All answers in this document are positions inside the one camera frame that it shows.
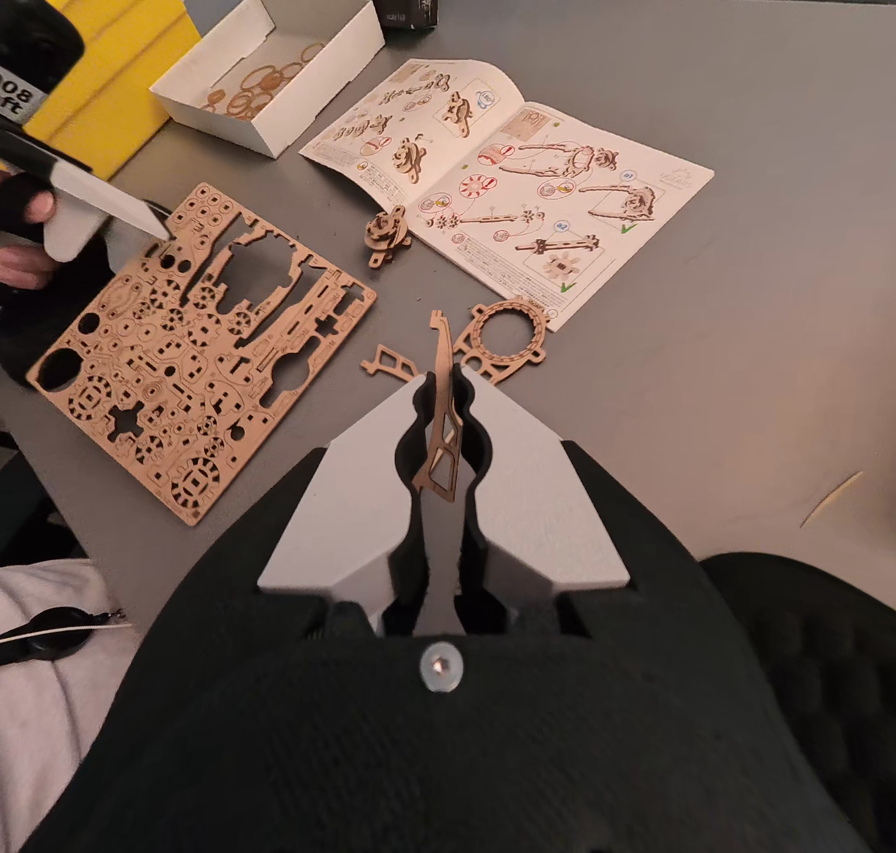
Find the small round wooden assembly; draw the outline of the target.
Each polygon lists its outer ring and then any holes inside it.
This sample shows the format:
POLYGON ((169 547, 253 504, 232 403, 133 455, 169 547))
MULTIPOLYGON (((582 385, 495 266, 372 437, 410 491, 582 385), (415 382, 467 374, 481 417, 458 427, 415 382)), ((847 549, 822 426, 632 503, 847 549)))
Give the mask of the small round wooden assembly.
POLYGON ((405 206, 396 205, 391 210, 380 211, 370 220, 364 230, 364 244, 370 250, 370 269, 380 269, 393 259, 396 250, 410 245, 405 206))

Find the person's left hand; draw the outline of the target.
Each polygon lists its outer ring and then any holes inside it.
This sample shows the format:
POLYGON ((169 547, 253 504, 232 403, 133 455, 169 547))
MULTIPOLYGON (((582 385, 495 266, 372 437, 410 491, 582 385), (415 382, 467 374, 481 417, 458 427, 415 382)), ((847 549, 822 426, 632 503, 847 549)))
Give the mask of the person's left hand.
POLYGON ((13 229, 4 229, 13 242, 1 246, 1 282, 20 290, 36 291, 48 287, 61 264, 35 241, 24 234, 36 231, 55 216, 56 201, 50 191, 39 191, 29 198, 21 214, 13 220, 13 229))

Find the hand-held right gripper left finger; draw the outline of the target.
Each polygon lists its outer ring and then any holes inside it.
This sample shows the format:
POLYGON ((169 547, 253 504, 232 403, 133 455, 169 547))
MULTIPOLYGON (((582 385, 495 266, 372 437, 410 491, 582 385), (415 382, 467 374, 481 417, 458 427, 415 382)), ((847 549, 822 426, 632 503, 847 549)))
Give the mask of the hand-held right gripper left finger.
POLYGON ((411 635, 429 582, 420 491, 435 377, 419 376, 335 437, 258 587, 360 605, 378 635, 411 635))

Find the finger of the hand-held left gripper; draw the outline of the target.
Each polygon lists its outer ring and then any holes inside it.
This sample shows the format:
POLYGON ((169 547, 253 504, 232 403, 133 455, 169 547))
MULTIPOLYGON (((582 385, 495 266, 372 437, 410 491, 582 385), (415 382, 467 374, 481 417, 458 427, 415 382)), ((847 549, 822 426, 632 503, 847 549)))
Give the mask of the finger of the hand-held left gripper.
POLYGON ((109 218, 161 235, 160 221, 164 220, 150 205, 80 168, 53 167, 49 183, 56 212, 43 227, 43 246, 60 264, 73 261, 96 234, 104 243, 104 225, 109 218))
POLYGON ((109 218, 104 225, 106 259, 113 274, 121 272, 135 257, 140 257, 157 243, 171 239, 165 221, 160 221, 161 235, 136 228, 118 218, 109 218))

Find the stack of yellow bins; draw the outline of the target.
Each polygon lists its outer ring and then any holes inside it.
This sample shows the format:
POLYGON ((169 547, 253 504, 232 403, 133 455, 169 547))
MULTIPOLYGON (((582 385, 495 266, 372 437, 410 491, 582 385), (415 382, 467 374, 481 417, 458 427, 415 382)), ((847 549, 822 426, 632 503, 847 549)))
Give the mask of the stack of yellow bins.
POLYGON ((201 36, 182 0, 47 1, 85 53, 25 130, 108 180, 168 120, 151 86, 201 36))

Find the slender curved wooden part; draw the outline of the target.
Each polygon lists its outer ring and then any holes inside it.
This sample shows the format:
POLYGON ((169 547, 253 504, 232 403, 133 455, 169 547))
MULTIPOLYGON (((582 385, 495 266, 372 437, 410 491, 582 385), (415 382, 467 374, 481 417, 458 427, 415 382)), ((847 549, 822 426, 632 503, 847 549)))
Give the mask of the slender curved wooden part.
POLYGON ((445 502, 454 503, 463 433, 463 421, 454 405, 454 344, 449 320, 441 310, 432 310, 430 328, 438 335, 433 418, 426 459, 412 482, 417 490, 427 489, 445 502))

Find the wooden ring frame part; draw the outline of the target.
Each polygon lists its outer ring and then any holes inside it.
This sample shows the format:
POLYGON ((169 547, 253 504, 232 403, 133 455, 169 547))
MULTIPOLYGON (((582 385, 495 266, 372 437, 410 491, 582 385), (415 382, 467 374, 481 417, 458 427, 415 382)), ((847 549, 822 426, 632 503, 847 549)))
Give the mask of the wooden ring frame part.
POLYGON ((544 342, 550 319, 543 307, 523 296, 497 301, 489 306, 478 304, 471 309, 471 320, 454 343, 454 355, 461 358, 461 366, 472 367, 474 372, 498 385, 523 366, 538 365, 545 360, 544 342), (511 355, 501 355, 487 348, 484 328, 499 314, 514 312, 524 316, 532 325, 532 338, 522 350, 511 355))

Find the wooden sheet of model parts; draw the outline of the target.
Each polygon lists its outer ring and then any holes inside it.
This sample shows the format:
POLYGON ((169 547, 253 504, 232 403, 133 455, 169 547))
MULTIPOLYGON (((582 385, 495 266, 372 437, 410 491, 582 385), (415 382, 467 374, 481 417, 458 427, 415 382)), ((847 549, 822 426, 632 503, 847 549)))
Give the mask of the wooden sheet of model parts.
POLYGON ((218 501, 376 299, 375 290, 211 187, 166 221, 27 381, 189 526, 218 501), (289 283, 228 311, 220 281, 265 238, 289 283))

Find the white cardboard box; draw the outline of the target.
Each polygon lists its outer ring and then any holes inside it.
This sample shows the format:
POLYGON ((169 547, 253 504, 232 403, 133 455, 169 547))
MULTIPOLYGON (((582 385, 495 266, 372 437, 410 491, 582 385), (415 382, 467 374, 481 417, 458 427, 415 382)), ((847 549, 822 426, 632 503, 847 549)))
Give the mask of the white cardboard box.
POLYGON ((151 86, 183 126, 277 158, 385 45, 370 0, 243 0, 151 86), (324 50, 252 122, 199 105, 231 70, 287 63, 315 41, 324 50))

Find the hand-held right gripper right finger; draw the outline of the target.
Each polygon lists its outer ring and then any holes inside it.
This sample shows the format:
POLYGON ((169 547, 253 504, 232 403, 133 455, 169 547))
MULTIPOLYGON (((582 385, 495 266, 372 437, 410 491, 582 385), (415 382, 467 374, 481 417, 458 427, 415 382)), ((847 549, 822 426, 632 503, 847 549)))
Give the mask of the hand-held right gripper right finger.
POLYGON ((454 366, 465 495, 454 608, 467 635, 500 635, 559 596, 631 575, 558 433, 468 367, 454 366))

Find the small wooden bracket part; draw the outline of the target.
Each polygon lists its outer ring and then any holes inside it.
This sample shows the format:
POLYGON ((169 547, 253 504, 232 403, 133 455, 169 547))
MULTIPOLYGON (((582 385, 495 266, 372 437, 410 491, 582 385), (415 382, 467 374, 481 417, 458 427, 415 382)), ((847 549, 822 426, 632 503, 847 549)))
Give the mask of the small wooden bracket part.
POLYGON ((378 344, 372 358, 360 362, 368 376, 386 374, 408 383, 420 375, 416 364, 385 344, 378 344))

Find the open instruction booklet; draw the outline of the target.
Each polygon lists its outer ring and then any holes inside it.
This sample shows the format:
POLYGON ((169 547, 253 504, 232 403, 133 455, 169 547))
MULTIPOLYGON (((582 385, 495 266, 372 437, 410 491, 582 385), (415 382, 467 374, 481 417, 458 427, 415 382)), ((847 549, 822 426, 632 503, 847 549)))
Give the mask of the open instruction booklet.
POLYGON ((558 331, 714 172, 524 101, 496 66, 411 59, 301 150, 558 331))

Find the group of wooden rings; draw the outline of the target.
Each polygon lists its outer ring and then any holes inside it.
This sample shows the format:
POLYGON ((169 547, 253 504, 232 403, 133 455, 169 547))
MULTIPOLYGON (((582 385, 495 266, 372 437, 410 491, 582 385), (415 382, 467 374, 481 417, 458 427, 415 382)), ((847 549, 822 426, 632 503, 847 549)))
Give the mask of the group of wooden rings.
POLYGON ((199 105, 203 112, 252 122, 285 87, 294 81, 325 48, 327 42, 315 41, 297 52, 287 63, 252 62, 249 71, 231 70, 214 86, 199 105))

